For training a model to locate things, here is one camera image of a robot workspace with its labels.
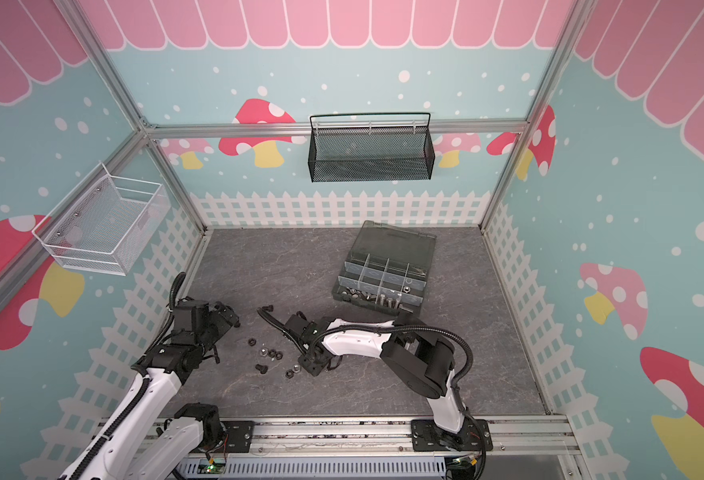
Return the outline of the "silver bolts cluster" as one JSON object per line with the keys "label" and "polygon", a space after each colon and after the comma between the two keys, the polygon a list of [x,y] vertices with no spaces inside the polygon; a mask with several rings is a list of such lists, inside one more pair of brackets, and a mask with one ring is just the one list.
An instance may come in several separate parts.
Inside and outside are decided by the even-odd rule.
{"label": "silver bolts cluster", "polygon": [[394,290],[371,293],[342,286],[334,295],[341,301],[368,302],[369,304],[388,309],[412,309],[421,305],[420,297],[413,296],[408,292],[395,292]]}

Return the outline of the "grey compartment organizer box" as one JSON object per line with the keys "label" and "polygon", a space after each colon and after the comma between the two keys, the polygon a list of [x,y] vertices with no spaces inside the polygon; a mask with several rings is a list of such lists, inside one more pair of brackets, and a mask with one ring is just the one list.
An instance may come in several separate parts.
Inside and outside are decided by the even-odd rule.
{"label": "grey compartment organizer box", "polygon": [[421,305],[412,309],[381,308],[368,302],[347,302],[387,315],[399,312],[418,314],[423,306],[429,271],[434,258],[437,237],[405,228],[367,220],[346,256],[332,289],[332,296],[342,286],[379,293],[384,290],[408,292],[421,298]]}

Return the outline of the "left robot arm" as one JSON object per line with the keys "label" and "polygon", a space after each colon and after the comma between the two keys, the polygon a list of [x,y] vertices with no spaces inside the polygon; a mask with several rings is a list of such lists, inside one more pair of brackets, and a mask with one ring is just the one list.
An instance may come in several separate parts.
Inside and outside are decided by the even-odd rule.
{"label": "left robot arm", "polygon": [[60,475],[62,479],[165,479],[191,452],[210,453],[229,439],[215,405],[190,403],[142,454],[150,428],[192,373],[219,361],[216,343],[240,326],[221,303],[185,298],[172,308],[175,329],[132,366],[135,379],[104,427]]}

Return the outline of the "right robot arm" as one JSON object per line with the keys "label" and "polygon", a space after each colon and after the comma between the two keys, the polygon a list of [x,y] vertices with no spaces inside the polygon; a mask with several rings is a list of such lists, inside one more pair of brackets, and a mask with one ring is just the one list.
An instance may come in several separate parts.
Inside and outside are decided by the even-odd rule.
{"label": "right robot arm", "polygon": [[301,313],[282,326],[300,351],[298,364],[313,376],[329,370],[344,356],[379,359],[413,392],[427,399],[436,427],[457,435],[467,418],[457,398],[460,371],[455,344],[463,339],[429,327],[405,312],[382,323],[355,323],[325,318],[311,322]]}

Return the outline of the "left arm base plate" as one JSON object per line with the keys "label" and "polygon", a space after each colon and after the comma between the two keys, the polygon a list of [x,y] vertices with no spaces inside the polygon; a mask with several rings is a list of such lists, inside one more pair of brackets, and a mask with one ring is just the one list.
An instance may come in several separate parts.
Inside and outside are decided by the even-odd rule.
{"label": "left arm base plate", "polygon": [[209,454],[249,453],[254,439],[254,421],[215,421],[203,426],[198,451]]}

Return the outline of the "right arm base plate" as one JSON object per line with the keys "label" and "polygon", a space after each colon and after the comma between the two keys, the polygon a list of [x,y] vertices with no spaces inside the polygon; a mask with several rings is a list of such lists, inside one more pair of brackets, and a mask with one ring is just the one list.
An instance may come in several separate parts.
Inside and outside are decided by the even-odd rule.
{"label": "right arm base plate", "polygon": [[494,448],[485,420],[465,420],[458,433],[439,428],[433,420],[412,420],[411,434],[412,447],[416,452],[481,451],[480,441],[483,441],[486,451]]}

